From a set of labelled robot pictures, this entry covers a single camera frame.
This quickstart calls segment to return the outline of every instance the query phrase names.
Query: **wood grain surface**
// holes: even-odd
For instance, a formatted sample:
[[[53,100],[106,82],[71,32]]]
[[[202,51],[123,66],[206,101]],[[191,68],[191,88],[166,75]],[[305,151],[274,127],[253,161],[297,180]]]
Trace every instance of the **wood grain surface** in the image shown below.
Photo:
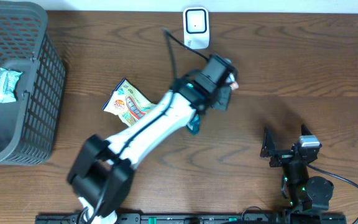
[[[55,150],[34,167],[0,166],[0,223],[81,209],[66,176],[84,140],[126,125],[103,112],[123,77],[158,102],[172,80],[161,27],[183,40],[181,13],[48,12],[49,33],[67,64]],[[287,149],[305,123],[323,144],[313,165],[358,183],[358,15],[211,13],[216,52],[239,70],[227,112],[208,111],[201,132],[181,129],[140,165],[123,208],[148,213],[240,213],[287,206],[280,168],[259,158],[264,126]],[[203,68],[174,45],[179,74]],[[310,175],[320,175],[310,171]],[[358,190],[334,185],[330,211],[358,216]]]

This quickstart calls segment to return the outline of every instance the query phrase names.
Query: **snack bag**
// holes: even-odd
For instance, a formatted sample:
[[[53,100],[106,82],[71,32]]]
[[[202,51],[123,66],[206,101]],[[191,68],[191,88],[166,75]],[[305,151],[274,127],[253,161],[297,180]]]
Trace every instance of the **snack bag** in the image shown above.
[[[118,115],[122,122],[132,126],[155,107],[134,85],[125,78],[111,93],[103,110]]]

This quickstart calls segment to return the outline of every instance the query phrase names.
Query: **brown tabletop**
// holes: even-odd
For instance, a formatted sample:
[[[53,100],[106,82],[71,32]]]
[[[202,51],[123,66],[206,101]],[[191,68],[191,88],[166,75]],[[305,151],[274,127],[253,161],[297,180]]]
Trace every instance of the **brown tabletop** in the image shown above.
[[[102,110],[123,77],[158,102],[172,81],[161,27],[183,40],[181,13],[48,12],[49,32],[68,65],[55,150],[44,165],[0,166],[0,223],[81,205],[66,183],[84,140],[126,128]],[[227,112],[209,110],[199,135],[169,136],[137,170],[123,208],[147,213],[239,213],[287,206],[282,170],[259,158],[264,126],[288,149],[305,123],[323,144],[313,165],[358,183],[358,15],[211,13],[204,54],[228,57],[240,89]],[[179,74],[203,59],[173,46]],[[310,171],[310,176],[322,175]],[[358,190],[334,185],[330,211],[358,216]]]

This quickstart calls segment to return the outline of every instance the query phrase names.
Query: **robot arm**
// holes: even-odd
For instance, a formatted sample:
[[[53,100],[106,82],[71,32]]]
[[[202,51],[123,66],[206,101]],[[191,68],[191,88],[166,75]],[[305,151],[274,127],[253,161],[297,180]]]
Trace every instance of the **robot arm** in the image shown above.
[[[127,197],[138,165],[168,135],[209,107],[226,110],[233,73],[237,70],[227,60],[212,55],[204,70],[174,80],[161,102],[133,126],[104,141],[91,136],[84,143],[67,181],[87,212],[95,213],[95,221],[115,222],[114,211]],[[110,170],[101,161],[109,163]]]

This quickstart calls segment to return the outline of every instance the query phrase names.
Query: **perforated basket side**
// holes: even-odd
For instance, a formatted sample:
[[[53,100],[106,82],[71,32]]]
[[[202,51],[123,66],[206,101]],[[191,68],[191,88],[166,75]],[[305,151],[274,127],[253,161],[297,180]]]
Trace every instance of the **perforated basket side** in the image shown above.
[[[66,73],[48,35],[40,51],[37,79],[29,101],[21,142],[7,161],[24,165],[45,162],[51,154]]]

